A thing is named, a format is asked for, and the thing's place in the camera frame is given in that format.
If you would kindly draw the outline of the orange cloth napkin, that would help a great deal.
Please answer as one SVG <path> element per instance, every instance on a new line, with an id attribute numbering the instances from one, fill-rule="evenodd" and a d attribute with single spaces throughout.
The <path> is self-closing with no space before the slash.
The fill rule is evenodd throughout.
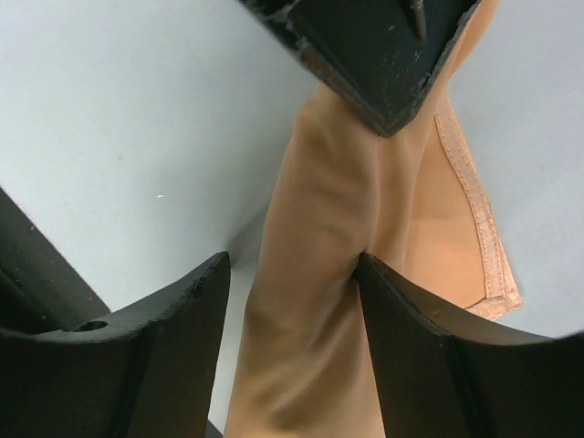
<path id="1" fill-rule="evenodd" d="M 299 110 L 246 303 L 226 436 L 383 436 L 351 276 L 363 252 L 477 316 L 519 308 L 446 95 L 497 8 L 478 4 L 418 115 L 393 137 L 325 84 Z"/>

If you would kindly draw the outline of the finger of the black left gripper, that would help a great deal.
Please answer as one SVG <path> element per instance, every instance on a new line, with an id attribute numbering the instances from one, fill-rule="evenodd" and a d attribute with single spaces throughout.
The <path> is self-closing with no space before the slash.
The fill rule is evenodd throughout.
<path id="1" fill-rule="evenodd" d="M 244 1 L 243 7 L 378 135 L 420 111 L 476 1 Z"/>

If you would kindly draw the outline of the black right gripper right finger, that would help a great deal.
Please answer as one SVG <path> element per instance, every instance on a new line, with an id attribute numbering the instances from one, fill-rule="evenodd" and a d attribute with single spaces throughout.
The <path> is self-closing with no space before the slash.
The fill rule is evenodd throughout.
<path id="1" fill-rule="evenodd" d="M 364 254 L 354 273 L 389 437 L 580 437 L 583 336 L 480 318 Z"/>

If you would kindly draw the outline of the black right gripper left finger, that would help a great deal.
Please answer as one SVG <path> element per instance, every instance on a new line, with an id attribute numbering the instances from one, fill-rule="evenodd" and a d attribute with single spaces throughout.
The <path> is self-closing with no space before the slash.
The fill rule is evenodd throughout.
<path id="1" fill-rule="evenodd" d="M 71 331 L 1 333 L 4 437 L 215 437 L 229 255 Z"/>

